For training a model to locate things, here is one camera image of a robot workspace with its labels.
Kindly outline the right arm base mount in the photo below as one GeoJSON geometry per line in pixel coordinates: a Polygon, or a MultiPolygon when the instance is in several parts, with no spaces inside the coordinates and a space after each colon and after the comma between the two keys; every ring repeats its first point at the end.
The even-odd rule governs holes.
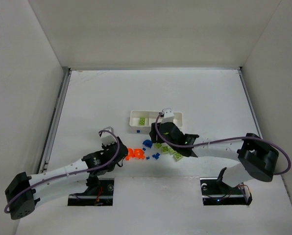
{"type": "Polygon", "coordinates": [[[249,206],[253,200],[250,188],[244,183],[231,188],[216,178],[200,178],[204,206],[249,206]]]}

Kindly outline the light green lego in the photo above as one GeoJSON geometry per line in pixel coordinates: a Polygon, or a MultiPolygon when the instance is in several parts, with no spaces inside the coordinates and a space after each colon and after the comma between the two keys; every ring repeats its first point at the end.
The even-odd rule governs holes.
{"type": "Polygon", "coordinates": [[[146,125],[146,118],[145,117],[139,118],[138,125],[145,126],[146,125]]]}

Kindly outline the orange dish lego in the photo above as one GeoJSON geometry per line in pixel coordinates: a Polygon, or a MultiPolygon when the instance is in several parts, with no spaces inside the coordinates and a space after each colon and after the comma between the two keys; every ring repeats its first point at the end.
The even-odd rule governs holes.
{"type": "Polygon", "coordinates": [[[145,153],[142,149],[134,149],[134,157],[137,159],[145,159],[145,153]]]}
{"type": "Polygon", "coordinates": [[[126,159],[127,161],[129,161],[130,159],[132,159],[132,158],[135,157],[135,155],[134,155],[134,149],[128,148],[127,150],[128,150],[128,154],[127,154],[127,156],[125,157],[125,159],[126,159]]]}

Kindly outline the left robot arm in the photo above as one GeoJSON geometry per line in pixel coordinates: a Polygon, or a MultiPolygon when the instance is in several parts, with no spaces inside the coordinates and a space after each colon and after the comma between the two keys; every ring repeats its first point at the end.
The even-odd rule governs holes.
{"type": "Polygon", "coordinates": [[[120,138],[115,143],[67,166],[40,174],[18,173],[5,190],[4,213],[18,220],[42,204],[65,195],[89,196],[103,190],[99,176],[111,172],[128,155],[120,138]]]}

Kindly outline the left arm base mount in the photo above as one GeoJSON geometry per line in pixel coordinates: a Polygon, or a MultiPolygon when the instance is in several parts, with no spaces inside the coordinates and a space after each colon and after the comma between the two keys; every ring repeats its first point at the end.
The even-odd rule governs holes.
{"type": "Polygon", "coordinates": [[[114,178],[99,179],[99,183],[82,193],[70,194],[68,206],[104,207],[113,205],[114,178]]]}

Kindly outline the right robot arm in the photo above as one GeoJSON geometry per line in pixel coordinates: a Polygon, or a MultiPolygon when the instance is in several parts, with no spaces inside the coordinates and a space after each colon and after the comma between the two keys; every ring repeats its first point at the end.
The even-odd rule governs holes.
{"type": "Polygon", "coordinates": [[[233,188],[252,179],[271,182],[274,177],[279,153],[272,144],[253,133],[220,142],[197,134],[184,134],[172,122],[154,122],[149,135],[153,143],[166,143],[184,157],[215,157],[236,161],[235,166],[224,167],[218,175],[218,182],[228,187],[233,188]]]}

